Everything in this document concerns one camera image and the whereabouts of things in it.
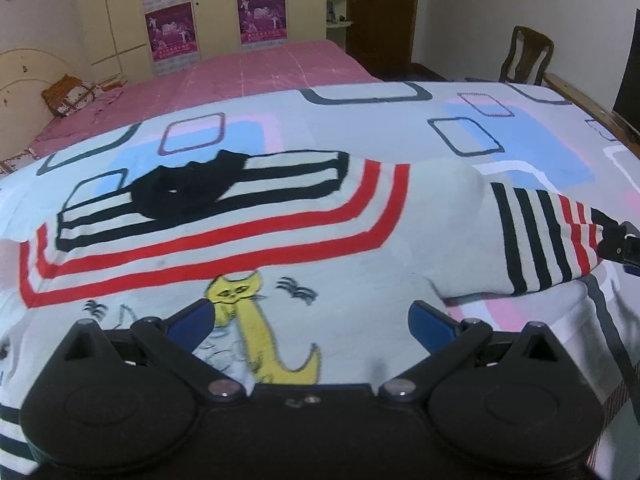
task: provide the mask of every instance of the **blue gripper pad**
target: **blue gripper pad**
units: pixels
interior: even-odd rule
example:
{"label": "blue gripper pad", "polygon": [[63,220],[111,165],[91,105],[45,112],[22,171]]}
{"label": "blue gripper pad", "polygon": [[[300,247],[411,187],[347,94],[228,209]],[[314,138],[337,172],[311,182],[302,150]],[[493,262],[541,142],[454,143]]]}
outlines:
{"label": "blue gripper pad", "polygon": [[625,269],[625,272],[627,274],[632,274],[634,276],[640,276],[640,269],[638,269],[637,267],[633,267],[630,265],[625,265],[623,266],[623,268]]}
{"label": "blue gripper pad", "polygon": [[429,354],[443,349],[461,331],[460,323],[423,301],[409,308],[409,332]]}
{"label": "blue gripper pad", "polygon": [[209,300],[198,300],[174,316],[165,319],[166,336],[187,352],[193,352],[211,333],[216,321]]}

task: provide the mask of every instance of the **patterned pillow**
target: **patterned pillow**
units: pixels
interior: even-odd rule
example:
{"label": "patterned pillow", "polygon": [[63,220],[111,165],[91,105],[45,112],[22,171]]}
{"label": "patterned pillow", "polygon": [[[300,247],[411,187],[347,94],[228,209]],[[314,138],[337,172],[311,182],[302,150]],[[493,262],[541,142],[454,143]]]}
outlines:
{"label": "patterned pillow", "polygon": [[87,106],[102,93],[98,85],[65,75],[60,81],[44,90],[42,97],[54,115],[67,117]]}
{"label": "patterned pillow", "polygon": [[0,160],[0,178],[4,178],[10,173],[15,173],[32,162],[39,160],[39,158],[31,148],[28,148],[11,158]]}

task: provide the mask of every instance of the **pink poster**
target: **pink poster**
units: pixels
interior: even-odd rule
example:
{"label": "pink poster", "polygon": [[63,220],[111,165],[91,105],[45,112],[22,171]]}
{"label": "pink poster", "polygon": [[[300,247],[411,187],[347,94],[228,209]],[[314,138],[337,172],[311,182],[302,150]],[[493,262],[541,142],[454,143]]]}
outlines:
{"label": "pink poster", "polygon": [[146,30],[154,61],[198,51],[190,3],[148,13]]}
{"label": "pink poster", "polygon": [[285,0],[238,0],[242,44],[287,37]]}

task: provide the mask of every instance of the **yellow cat drawing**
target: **yellow cat drawing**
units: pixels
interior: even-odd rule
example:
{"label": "yellow cat drawing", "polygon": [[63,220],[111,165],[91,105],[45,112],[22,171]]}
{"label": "yellow cat drawing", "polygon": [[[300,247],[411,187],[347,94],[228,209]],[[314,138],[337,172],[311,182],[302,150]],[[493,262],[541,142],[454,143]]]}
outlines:
{"label": "yellow cat drawing", "polygon": [[244,280],[216,278],[206,291],[207,299],[216,307],[216,326],[238,320],[247,361],[259,383],[316,384],[320,377],[320,349],[313,344],[306,362],[297,370],[289,370],[280,361],[271,327],[255,299],[261,288],[258,272]]}

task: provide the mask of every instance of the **wooden bed frame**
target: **wooden bed frame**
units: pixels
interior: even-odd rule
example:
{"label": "wooden bed frame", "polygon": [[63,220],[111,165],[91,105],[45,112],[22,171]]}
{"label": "wooden bed frame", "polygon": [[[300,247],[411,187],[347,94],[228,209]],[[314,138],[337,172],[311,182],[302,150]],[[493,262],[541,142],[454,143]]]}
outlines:
{"label": "wooden bed frame", "polygon": [[587,94],[557,76],[546,73],[545,82],[549,87],[587,112],[593,119],[609,130],[629,151],[640,158],[640,132],[615,112],[609,112]]}
{"label": "wooden bed frame", "polygon": [[40,93],[72,74],[53,54],[16,48],[0,54],[0,160],[26,149],[53,118]]}

